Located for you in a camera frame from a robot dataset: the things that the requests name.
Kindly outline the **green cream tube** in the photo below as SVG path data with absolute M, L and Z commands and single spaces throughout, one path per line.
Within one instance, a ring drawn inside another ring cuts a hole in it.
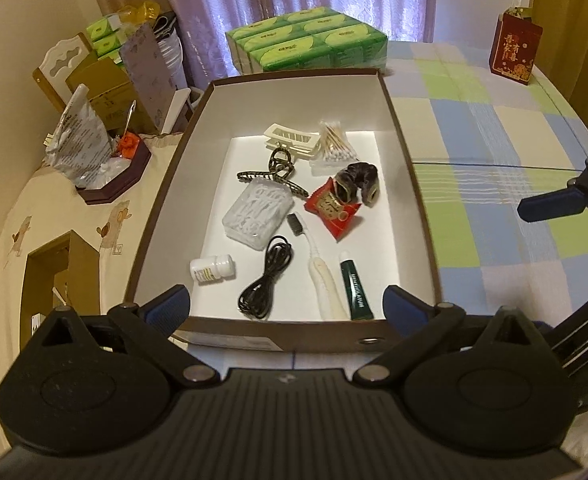
M 373 320 L 374 315 L 370 308 L 367 295 L 364 292 L 355 261 L 348 252 L 339 255 L 339 267 L 343 278 L 347 304 L 352 321 Z

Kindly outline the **white pill bottle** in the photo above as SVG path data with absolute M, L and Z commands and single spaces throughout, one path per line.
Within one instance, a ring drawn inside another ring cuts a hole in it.
M 236 266 L 231 255 L 217 255 L 193 259 L 189 271 L 197 284 L 206 285 L 235 278 Z

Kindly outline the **white toothbrush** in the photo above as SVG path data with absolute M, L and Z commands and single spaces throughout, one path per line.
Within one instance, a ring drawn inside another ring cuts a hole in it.
M 297 212 L 287 216 L 287 223 L 296 236 L 302 235 L 309 247 L 308 271 L 317 295 L 317 303 L 323 321 L 347 321 L 347 311 L 341 303 L 336 283 L 329 266 L 320 252 L 309 229 Z

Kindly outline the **small brown cardboard box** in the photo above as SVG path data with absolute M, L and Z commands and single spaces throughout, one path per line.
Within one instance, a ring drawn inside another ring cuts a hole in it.
M 32 318 L 58 306 L 80 315 L 100 314 L 100 255 L 79 234 L 69 231 L 30 252 L 22 282 L 19 348 L 32 335 Z

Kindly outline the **plaid tablecloth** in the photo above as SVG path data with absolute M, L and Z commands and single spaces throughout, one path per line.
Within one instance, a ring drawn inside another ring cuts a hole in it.
M 574 307 L 563 263 L 588 256 L 588 211 L 528 223 L 525 197 L 563 188 L 588 158 L 588 129 L 540 70 L 494 75 L 489 54 L 393 41 L 388 92 L 408 143 L 442 296 L 474 314 L 517 307 L 559 324 Z

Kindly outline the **red snack packet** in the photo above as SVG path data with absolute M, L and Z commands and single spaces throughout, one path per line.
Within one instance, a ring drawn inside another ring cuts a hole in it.
M 332 178 L 328 178 L 303 204 L 305 211 L 321 219 L 334 240 L 340 240 L 347 233 L 360 207 L 360 203 L 344 203 L 337 197 Z

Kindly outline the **clear floss pick box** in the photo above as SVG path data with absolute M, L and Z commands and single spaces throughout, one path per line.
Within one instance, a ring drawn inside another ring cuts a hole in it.
M 264 250 L 292 206 L 294 197 L 286 186 L 269 180 L 252 180 L 224 214 L 224 233 L 254 250 Z

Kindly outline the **dark wooden tray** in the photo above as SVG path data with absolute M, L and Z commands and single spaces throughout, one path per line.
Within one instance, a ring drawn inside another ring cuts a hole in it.
M 87 205 L 110 204 L 141 180 L 152 153 L 141 139 L 132 159 L 111 157 L 100 165 L 97 179 L 91 188 L 77 188 Z

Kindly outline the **red gold gift box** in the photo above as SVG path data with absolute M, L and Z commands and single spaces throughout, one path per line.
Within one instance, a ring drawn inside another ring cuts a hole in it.
M 489 55 L 493 74 L 529 84 L 544 31 L 534 23 L 532 13 L 525 6 L 510 6 L 499 15 Z

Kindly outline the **cotton swab pack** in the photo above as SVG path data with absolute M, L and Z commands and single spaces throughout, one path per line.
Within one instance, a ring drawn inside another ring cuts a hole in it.
M 358 154 L 340 122 L 320 122 L 319 135 L 319 150 L 310 162 L 313 169 L 343 168 L 358 162 Z

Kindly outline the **white hair claw clip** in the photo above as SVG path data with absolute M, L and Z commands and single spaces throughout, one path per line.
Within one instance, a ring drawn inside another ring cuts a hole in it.
M 320 135 L 318 133 L 272 124 L 266 128 L 263 135 L 267 138 L 267 148 L 270 150 L 284 148 L 294 158 L 314 159 L 320 149 Z

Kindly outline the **leopard hair claw clip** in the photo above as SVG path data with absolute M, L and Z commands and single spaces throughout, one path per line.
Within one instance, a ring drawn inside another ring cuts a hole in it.
M 275 148 L 270 155 L 268 169 L 265 171 L 239 171 L 236 179 L 249 183 L 255 179 L 269 180 L 284 185 L 292 194 L 302 200 L 307 200 L 309 192 L 291 180 L 295 171 L 293 155 L 287 148 Z

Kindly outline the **open cardboard box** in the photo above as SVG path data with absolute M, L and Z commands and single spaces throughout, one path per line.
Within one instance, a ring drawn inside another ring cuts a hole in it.
M 121 131 L 126 125 L 137 94 L 129 75 L 111 58 L 81 63 L 66 78 L 66 84 L 70 91 L 80 84 L 88 88 L 86 98 L 107 130 Z

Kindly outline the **brown cardboard flap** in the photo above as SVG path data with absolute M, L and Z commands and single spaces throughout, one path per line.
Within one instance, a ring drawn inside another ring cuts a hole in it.
M 160 133 L 175 96 L 175 84 L 149 24 L 140 26 L 126 40 L 120 56 L 136 92 L 142 130 Z

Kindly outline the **small green tissue boxes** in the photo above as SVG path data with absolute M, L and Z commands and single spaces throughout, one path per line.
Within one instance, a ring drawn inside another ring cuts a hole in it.
M 99 58 L 119 50 L 126 42 L 126 33 L 118 14 L 108 14 L 85 27 L 86 36 Z

